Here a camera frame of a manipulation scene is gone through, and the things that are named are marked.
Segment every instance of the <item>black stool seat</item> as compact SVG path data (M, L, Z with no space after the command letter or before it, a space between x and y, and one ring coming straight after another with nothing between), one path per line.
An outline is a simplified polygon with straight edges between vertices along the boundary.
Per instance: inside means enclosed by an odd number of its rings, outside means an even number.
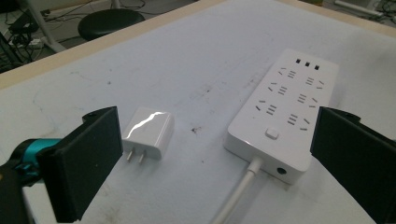
M136 11L123 8L107 9L84 17L78 24L78 33L85 40L93 40L144 20L145 18Z

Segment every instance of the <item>power switch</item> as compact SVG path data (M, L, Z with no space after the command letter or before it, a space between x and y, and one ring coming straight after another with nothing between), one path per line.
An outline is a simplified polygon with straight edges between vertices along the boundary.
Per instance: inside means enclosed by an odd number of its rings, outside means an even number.
M265 131L265 136L276 140L279 137L279 133L276 130L269 128L267 131Z

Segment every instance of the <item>power outlet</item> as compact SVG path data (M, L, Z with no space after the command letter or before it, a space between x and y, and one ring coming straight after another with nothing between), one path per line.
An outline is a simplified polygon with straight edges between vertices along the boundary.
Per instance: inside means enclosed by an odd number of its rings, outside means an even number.
M293 184L309 167L318 108L328 105L338 65L286 49L228 127L225 148Z

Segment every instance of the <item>dark stain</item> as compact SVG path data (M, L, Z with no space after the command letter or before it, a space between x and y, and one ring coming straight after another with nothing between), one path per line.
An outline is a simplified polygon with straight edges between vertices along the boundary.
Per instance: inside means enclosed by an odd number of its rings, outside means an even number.
M191 129L191 131L192 131L193 133L197 134L198 131L201 131L201 129L202 129L202 127L197 127L197 128Z

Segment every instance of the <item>charger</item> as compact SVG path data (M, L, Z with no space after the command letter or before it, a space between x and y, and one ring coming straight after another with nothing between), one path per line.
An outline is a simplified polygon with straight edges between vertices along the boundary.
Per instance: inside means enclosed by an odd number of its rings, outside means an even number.
M160 160L171 139L175 119L171 113L140 106L121 135L127 161L139 156L139 164L146 157Z

